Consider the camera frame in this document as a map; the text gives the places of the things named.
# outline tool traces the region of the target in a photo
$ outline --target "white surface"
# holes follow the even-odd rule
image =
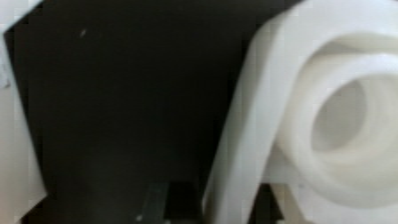
[[[317,57],[319,54],[324,53],[319,52],[321,49],[328,50],[326,54],[355,53],[355,55],[342,57],[339,57],[339,55],[328,55],[335,60],[335,64],[328,64],[328,68],[332,68],[335,74],[342,76],[340,82],[346,81],[344,78],[358,78],[367,72],[367,69],[372,70],[372,75],[381,74],[383,71],[394,75],[396,59],[392,55],[398,52],[396,24],[398,3],[392,0],[307,0],[259,29],[252,40],[236,86],[202,201],[204,216],[209,224],[246,223],[284,109],[296,78],[301,74],[307,62],[312,57]],[[340,49],[335,52],[333,50],[330,51],[330,45],[339,46],[342,51]],[[356,62],[358,64],[355,64],[351,60],[369,61],[367,63],[362,62],[360,65],[360,63]],[[324,74],[330,72],[328,68],[324,65],[324,68],[317,71],[323,78],[328,77]],[[381,80],[383,81],[376,82],[378,84],[369,84],[372,87],[364,88],[364,90],[367,89],[365,91],[371,92],[371,97],[376,97],[372,100],[365,101],[374,102],[376,106],[372,106],[372,108],[378,107],[378,97],[383,99],[387,95],[396,94],[392,87],[387,87],[385,91],[380,87],[383,85],[394,85],[396,81],[387,83],[385,79]],[[396,108],[390,105],[390,107],[383,107],[383,109],[387,110],[383,118],[390,119]],[[387,126],[394,128],[396,122],[388,124],[388,119]],[[307,133],[312,133],[310,130],[303,130],[301,133],[298,130],[298,135],[307,135]],[[392,141],[394,131],[388,134],[387,140]],[[339,203],[351,204],[355,201],[353,199],[360,198],[365,191],[372,193],[374,189],[387,189],[388,192],[378,194],[378,199],[371,206],[374,207],[380,204],[390,203],[392,201],[388,201],[387,195],[392,196],[392,200],[396,199],[396,180],[388,178],[392,174],[388,177],[381,178],[374,177],[374,173],[371,173],[367,177],[362,174],[364,170],[356,168],[353,170],[335,169],[339,166],[335,163],[339,163],[342,157],[348,163],[355,163],[356,167],[365,164],[365,157],[376,154],[372,147],[367,147],[367,152],[358,158],[360,161],[349,158],[349,153],[346,151],[340,154],[337,152],[316,152],[312,153],[316,154],[314,156],[308,153],[312,152],[308,150],[310,138],[307,136],[303,137],[303,141],[307,142],[303,148],[308,148],[300,150],[303,150],[308,157],[303,157],[296,150],[289,150],[294,147],[291,146],[292,144],[284,147],[284,152],[316,191]],[[381,140],[374,142],[385,142],[385,144],[392,145],[392,142]],[[387,170],[396,167],[396,157],[392,158],[394,152],[388,146],[385,145],[381,148],[385,149],[385,154],[376,154],[380,158],[376,158],[374,164],[369,165],[378,169],[380,160],[390,158],[385,166],[376,170],[380,174],[385,174]],[[360,174],[358,179],[349,179],[356,174]],[[383,182],[380,185],[380,182],[376,182],[367,186],[371,180],[381,180]],[[349,194],[353,192],[351,189],[358,190],[356,195]]]
[[[0,32],[3,33],[40,0],[0,0]]]
[[[3,41],[5,30],[37,3],[0,0],[0,224],[19,222],[46,195]]]

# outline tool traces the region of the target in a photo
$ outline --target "white plastic part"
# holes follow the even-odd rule
[[[332,208],[337,217],[332,222],[317,212],[310,218],[305,210],[305,218],[316,224],[398,223],[396,24],[392,0],[307,0],[260,27],[204,194],[207,224],[246,224],[275,141],[298,171],[285,178],[300,176],[305,195],[321,198],[298,201],[300,209]],[[348,105],[346,114],[332,109],[321,115],[328,104],[337,110]],[[358,214],[367,222],[351,222]]]
[[[394,224],[398,203],[362,208],[330,201],[314,191],[282,152],[273,148],[266,166],[266,183],[276,198],[280,211],[289,224]]]
[[[46,195],[3,40],[37,3],[0,0],[0,224],[19,222]]]

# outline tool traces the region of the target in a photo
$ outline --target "circular opening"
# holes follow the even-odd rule
[[[353,81],[328,97],[317,112],[310,135],[316,151],[337,149],[353,139],[364,123],[364,112],[364,89],[358,81]]]

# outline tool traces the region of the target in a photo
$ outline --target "black panel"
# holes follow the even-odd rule
[[[51,0],[6,33],[49,197],[28,224],[131,224],[202,192],[246,44],[294,0]]]

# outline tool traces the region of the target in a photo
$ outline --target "white plastic bracket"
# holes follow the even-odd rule
[[[335,44],[348,49],[349,54],[344,55],[346,58],[337,57],[337,60],[333,60],[337,64],[344,63],[344,60],[351,60],[351,63],[358,60],[362,66],[358,66],[360,63],[353,63],[353,67],[360,68],[360,72],[365,72],[367,68],[372,69],[372,65],[390,65],[390,67],[380,68],[378,72],[392,73],[396,71],[398,52],[396,23],[398,3],[392,0],[305,0],[260,27],[252,40],[241,69],[202,200],[207,224],[246,224],[257,187],[268,172],[271,146],[275,144],[291,92],[305,65],[310,63],[312,58],[317,57],[319,51],[326,49],[326,46]],[[344,66],[346,70],[340,69],[337,73],[348,72],[349,66]],[[291,155],[296,155],[298,158],[300,151],[291,152]],[[396,223],[398,212],[392,208],[394,206],[351,209],[346,206],[335,207],[328,201],[323,203],[324,199],[319,199],[316,196],[317,193],[314,193],[312,188],[317,188],[317,191],[321,186],[324,186],[326,190],[323,192],[330,192],[330,195],[342,200],[342,195],[349,195],[346,193],[348,187],[332,182],[328,176],[323,176],[326,169],[310,169],[317,165],[317,162],[310,161],[301,160],[300,162],[300,175],[305,175],[310,185],[289,184],[291,180],[296,180],[294,183],[301,183],[301,178],[294,178],[294,175],[287,181],[284,180],[289,192],[292,192],[300,212],[307,219],[303,221],[314,221],[314,224]],[[307,170],[301,168],[305,167],[305,162],[310,165]],[[284,168],[269,168],[269,172],[278,172],[278,169]],[[324,183],[337,184],[330,184],[330,186],[326,184],[321,185],[323,181],[312,180],[308,173],[314,174],[314,178],[323,178]],[[351,194],[353,198],[360,198],[358,196],[364,193],[365,191],[358,190],[358,193]],[[310,215],[305,212],[303,204],[307,211],[310,206],[319,208]]]

